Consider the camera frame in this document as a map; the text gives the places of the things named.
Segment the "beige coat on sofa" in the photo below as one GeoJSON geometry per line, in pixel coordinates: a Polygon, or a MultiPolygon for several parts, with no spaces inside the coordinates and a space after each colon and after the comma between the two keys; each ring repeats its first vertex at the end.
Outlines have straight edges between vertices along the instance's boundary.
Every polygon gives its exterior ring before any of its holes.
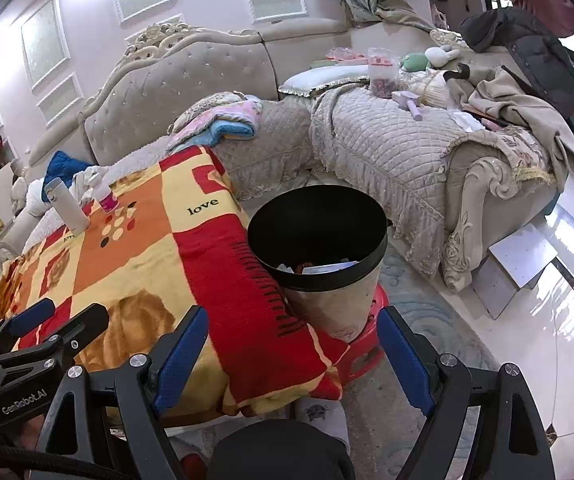
{"type": "Polygon", "coordinates": [[[574,134],[562,115],[538,96],[520,87],[504,66],[473,67],[460,63],[443,78],[453,100],[462,108],[474,108],[485,116],[500,118],[527,128],[545,148],[559,192],[564,192],[569,174],[574,174],[574,134]]]}

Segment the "white ruffled pillow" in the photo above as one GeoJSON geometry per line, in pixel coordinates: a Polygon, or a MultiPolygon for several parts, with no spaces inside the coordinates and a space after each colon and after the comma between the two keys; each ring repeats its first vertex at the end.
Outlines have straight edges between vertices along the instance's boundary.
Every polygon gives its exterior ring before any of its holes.
{"type": "Polygon", "coordinates": [[[278,87],[283,96],[301,96],[311,98],[325,90],[351,84],[351,82],[368,82],[366,65],[329,65],[311,68],[293,75],[278,87]]]}

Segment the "beige tufted sofa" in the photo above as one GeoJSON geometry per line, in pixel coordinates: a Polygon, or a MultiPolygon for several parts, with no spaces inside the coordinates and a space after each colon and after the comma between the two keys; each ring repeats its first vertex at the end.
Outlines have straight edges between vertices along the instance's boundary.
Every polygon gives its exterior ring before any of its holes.
{"type": "Polygon", "coordinates": [[[133,152],[149,162],[197,101],[222,91],[254,94],[263,103],[257,135],[217,150],[241,198],[321,165],[383,206],[416,270],[441,274],[459,292],[488,248],[559,192],[549,156],[529,129],[460,107],[448,88],[444,105],[424,107],[421,120],[373,96],[365,82],[311,98],[278,92],[350,41],[342,23],[314,18],[240,32],[150,26],[81,110],[40,136],[26,175],[40,178],[56,151],[100,166],[133,152]]]}

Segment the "black rimmed trash bin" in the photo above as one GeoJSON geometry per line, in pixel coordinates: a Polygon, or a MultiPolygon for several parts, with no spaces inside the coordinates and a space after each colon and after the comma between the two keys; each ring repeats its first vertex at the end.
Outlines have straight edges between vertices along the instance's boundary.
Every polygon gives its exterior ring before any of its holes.
{"type": "Polygon", "coordinates": [[[294,315],[344,342],[362,333],[388,246],[380,203],[344,185],[294,188],[251,217],[248,244],[294,315]]]}

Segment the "red plastic stool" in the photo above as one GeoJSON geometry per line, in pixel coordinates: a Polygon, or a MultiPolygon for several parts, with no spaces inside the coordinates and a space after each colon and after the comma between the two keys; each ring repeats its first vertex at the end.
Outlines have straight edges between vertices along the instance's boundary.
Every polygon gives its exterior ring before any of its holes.
{"type": "Polygon", "coordinates": [[[353,341],[349,343],[347,352],[337,365],[340,382],[348,385],[353,380],[364,376],[383,359],[383,350],[380,348],[377,336],[377,316],[388,305],[388,297],[383,286],[377,285],[367,322],[353,341]]]}

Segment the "white pink-label pill bottle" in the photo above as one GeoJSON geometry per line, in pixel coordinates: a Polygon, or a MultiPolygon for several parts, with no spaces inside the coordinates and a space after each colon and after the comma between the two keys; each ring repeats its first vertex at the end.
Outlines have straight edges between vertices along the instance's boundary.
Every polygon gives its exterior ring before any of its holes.
{"type": "Polygon", "coordinates": [[[103,176],[94,172],[89,178],[89,186],[92,188],[93,196],[98,205],[109,214],[118,207],[118,200],[112,189],[103,181],[103,176]]]}

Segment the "green white plush toy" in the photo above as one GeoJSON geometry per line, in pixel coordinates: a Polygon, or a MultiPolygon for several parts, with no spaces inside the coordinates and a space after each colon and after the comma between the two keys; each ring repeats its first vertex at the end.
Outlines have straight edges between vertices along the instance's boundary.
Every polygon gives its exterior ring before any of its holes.
{"type": "Polygon", "coordinates": [[[460,57],[460,50],[450,46],[430,47],[424,52],[409,53],[401,59],[401,69],[407,73],[430,68],[442,68],[460,57]]]}

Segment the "orange red love blanket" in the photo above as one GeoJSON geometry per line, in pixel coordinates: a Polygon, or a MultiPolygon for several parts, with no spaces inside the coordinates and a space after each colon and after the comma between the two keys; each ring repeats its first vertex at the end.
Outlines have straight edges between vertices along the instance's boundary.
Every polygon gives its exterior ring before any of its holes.
{"type": "Polygon", "coordinates": [[[260,415],[303,396],[340,399],[337,363],[347,345],[288,311],[249,248],[247,216],[213,151],[185,148],[112,189],[117,208],[86,208],[83,233],[60,228],[4,266],[0,320],[42,298],[55,306],[20,348],[101,304],[107,330],[77,360],[109,370],[148,352],[199,306],[209,334],[167,425],[260,415]]]}

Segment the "black jacket on sofa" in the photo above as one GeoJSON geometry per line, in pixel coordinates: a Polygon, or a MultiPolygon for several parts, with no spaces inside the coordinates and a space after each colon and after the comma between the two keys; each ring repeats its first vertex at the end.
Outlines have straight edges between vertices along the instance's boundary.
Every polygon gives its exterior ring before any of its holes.
{"type": "Polygon", "coordinates": [[[574,115],[574,67],[559,39],[530,12],[510,6],[465,18],[459,26],[477,53],[504,47],[535,94],[568,119],[574,115]]]}

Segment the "cream cloth on sofa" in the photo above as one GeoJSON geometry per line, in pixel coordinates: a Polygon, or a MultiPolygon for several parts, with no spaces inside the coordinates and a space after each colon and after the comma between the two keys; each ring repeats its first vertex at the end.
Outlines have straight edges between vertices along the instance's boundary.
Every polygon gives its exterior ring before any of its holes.
{"type": "Polygon", "coordinates": [[[71,185],[69,186],[69,192],[79,205],[84,205],[89,203],[93,198],[92,185],[90,183],[91,178],[97,174],[104,177],[109,171],[108,166],[89,166],[88,168],[77,172],[72,177],[71,185]]]}

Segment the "folded pink blue blankets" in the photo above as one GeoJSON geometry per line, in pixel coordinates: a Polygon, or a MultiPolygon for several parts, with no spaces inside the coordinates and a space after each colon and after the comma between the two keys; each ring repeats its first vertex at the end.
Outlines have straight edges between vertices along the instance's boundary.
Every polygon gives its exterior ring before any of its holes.
{"type": "Polygon", "coordinates": [[[238,91],[202,98],[169,126],[165,152],[172,155],[190,146],[213,148],[221,140],[251,140],[258,132],[262,110],[260,99],[238,91]]]}

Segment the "blue quilted jacket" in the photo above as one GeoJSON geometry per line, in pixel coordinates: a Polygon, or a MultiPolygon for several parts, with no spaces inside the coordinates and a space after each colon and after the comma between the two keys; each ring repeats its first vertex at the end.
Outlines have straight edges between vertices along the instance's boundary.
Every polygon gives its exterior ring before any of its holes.
{"type": "Polygon", "coordinates": [[[54,179],[60,179],[69,188],[74,180],[74,175],[86,170],[88,167],[91,167],[89,162],[73,158],[63,151],[56,151],[46,167],[43,178],[41,198],[44,203],[48,203],[48,196],[46,195],[48,183],[54,179]]]}

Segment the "beige thermos bottle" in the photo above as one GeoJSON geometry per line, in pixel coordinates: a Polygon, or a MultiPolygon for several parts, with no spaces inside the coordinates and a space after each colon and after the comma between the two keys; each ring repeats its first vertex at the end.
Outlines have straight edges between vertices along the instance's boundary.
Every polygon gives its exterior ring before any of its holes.
{"type": "Polygon", "coordinates": [[[55,178],[45,185],[45,195],[52,207],[63,220],[67,229],[78,236],[89,226],[89,218],[83,212],[74,196],[60,178],[55,178]]]}

